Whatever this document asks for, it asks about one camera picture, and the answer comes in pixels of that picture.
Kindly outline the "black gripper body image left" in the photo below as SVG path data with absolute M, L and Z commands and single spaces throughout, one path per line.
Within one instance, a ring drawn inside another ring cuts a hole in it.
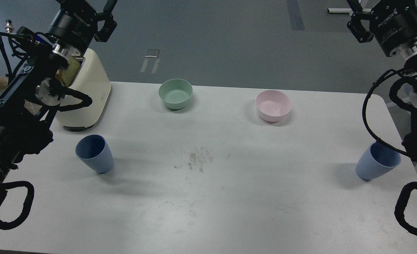
M 97 32 L 96 11 L 86 0 L 57 0 L 60 10 L 47 32 L 48 38 L 61 40 L 86 52 Z

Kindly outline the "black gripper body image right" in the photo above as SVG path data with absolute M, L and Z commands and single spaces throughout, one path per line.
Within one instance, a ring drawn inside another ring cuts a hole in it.
M 370 32 L 387 57 L 393 56 L 398 46 L 417 38 L 414 0 L 380 0 L 371 14 L 375 17 L 370 21 Z

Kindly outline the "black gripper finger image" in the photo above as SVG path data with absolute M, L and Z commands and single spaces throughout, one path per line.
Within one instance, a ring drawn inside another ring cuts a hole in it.
M 117 2 L 118 0 L 107 0 L 103 11 L 95 14 L 96 23 L 101 21 L 104 22 L 102 28 L 94 34 L 94 39 L 97 42 L 107 42 L 116 29 L 117 22 L 114 21 L 112 12 Z
M 358 42 L 371 42 L 374 38 L 374 34 L 365 29 L 362 21 L 371 21 L 375 15 L 371 14 L 369 11 L 364 11 L 364 8 L 358 0 L 347 0 L 347 3 L 352 10 L 351 19 L 347 23 L 348 29 Z

